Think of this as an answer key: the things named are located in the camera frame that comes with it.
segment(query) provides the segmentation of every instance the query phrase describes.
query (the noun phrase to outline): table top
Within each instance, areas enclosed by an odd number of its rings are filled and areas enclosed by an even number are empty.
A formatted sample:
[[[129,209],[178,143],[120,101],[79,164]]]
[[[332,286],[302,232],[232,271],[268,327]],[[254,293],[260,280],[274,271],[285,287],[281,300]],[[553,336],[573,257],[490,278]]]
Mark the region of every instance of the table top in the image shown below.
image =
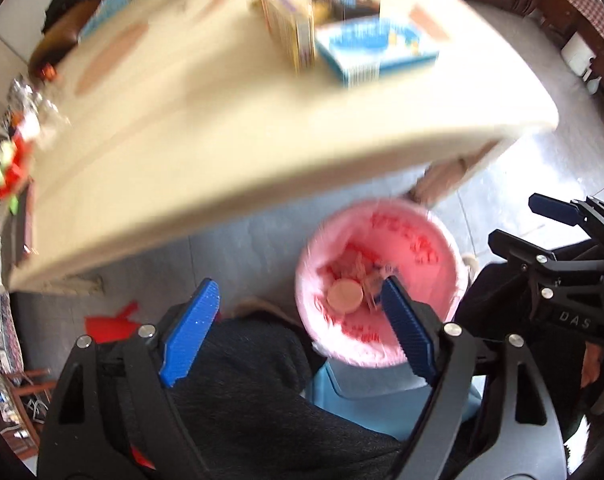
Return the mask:
[[[554,102],[461,0],[416,5],[434,64],[346,89],[296,75],[249,0],[136,0],[59,65],[69,131],[36,154],[34,246],[11,289],[87,270],[213,222],[490,139],[551,131]]]

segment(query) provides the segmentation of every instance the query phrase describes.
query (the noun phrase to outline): pink trash can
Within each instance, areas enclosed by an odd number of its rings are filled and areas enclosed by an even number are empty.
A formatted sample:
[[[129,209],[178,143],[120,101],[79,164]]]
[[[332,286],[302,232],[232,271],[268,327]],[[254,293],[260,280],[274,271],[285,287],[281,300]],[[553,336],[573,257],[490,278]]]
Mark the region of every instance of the pink trash can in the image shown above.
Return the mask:
[[[381,368],[406,362],[386,315],[366,301],[337,314],[326,301],[340,269],[392,268],[413,300],[428,303],[442,321],[455,314],[468,284],[455,240],[432,212],[407,200],[368,200],[319,227],[303,251],[295,300],[306,331],[329,357]]]

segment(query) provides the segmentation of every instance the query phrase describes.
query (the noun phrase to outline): silver bolt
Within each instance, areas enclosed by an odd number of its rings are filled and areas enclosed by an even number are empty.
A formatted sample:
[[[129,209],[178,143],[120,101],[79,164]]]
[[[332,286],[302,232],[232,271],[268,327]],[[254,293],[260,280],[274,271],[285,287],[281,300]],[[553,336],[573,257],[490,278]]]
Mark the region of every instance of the silver bolt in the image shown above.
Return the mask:
[[[90,335],[80,335],[75,344],[78,348],[88,348],[92,342]]]
[[[446,323],[444,325],[444,332],[450,336],[457,337],[462,333],[462,327],[457,323]]]
[[[515,348],[522,348],[524,346],[524,339],[522,339],[521,335],[511,334],[509,335],[509,343],[511,343]]]
[[[142,325],[137,330],[137,335],[143,338],[153,337],[155,335],[155,327],[153,325]]]

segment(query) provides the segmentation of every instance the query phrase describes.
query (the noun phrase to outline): tile floor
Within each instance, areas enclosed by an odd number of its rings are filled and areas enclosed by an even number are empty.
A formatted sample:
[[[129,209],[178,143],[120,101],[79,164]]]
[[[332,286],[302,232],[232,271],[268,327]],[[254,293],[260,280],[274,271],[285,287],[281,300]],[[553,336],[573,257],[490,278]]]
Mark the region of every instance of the tile floor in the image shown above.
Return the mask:
[[[475,7],[529,63],[560,112],[557,131],[521,139],[435,208],[460,251],[474,252],[487,263],[495,259],[486,241],[495,228],[549,248],[584,238],[578,228],[532,214],[527,199],[535,191],[564,200],[586,194],[604,199],[604,112],[534,19]],[[481,77],[481,62],[478,71]],[[293,312],[295,264],[319,222],[355,200],[403,192],[420,172],[414,168],[288,203],[110,264],[96,270],[104,279],[103,298],[16,294],[14,315],[26,364],[51,367],[58,374],[83,333],[84,316],[113,314],[134,299],[140,304],[134,318],[152,322],[167,307],[186,300],[207,276],[219,282],[223,308],[255,295]]]

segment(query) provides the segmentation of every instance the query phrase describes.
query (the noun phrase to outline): black pants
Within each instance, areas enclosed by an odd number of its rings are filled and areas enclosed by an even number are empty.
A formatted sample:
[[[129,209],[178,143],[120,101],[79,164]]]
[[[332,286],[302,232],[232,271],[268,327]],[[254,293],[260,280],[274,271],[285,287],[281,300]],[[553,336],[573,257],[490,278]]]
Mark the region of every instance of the black pants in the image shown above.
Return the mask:
[[[556,254],[573,259],[589,247],[577,244]],[[476,336],[503,338],[519,332],[525,337],[568,436],[581,418],[577,406],[584,343],[553,327],[531,326],[528,308],[524,277],[506,265],[492,265],[461,302],[456,321]],[[322,364],[303,330],[269,314],[212,327],[173,396],[214,478],[384,478],[400,442],[300,397]],[[454,460],[463,462],[463,453]]]

